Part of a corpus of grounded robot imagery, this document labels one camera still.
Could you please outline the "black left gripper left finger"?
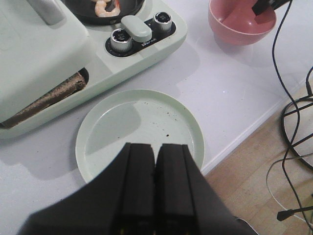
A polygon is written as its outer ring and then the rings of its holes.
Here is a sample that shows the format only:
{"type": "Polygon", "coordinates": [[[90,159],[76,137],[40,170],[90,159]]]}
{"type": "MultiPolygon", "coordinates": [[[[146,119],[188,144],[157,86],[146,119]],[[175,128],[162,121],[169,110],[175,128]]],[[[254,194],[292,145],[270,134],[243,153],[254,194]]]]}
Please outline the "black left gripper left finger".
{"type": "Polygon", "coordinates": [[[81,189],[31,214],[20,235],[152,235],[155,159],[149,144],[126,143],[81,189]]]}

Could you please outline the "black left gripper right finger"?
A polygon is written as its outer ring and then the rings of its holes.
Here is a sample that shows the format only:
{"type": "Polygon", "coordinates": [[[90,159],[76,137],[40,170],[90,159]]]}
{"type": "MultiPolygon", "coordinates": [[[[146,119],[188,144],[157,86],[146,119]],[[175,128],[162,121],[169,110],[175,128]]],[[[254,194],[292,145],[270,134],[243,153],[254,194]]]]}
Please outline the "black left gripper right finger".
{"type": "Polygon", "coordinates": [[[196,166],[187,145],[163,144],[156,172],[156,234],[255,235],[231,214],[196,166]]]}

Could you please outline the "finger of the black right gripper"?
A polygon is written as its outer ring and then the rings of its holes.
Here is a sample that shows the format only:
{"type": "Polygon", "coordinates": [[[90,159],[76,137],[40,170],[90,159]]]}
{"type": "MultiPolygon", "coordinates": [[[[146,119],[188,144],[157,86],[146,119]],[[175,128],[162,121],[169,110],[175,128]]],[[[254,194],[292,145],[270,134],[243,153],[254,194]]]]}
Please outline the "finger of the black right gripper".
{"type": "Polygon", "coordinates": [[[255,16],[262,15],[264,12],[267,15],[275,15],[275,10],[288,2],[291,0],[258,0],[251,9],[255,16]]]}

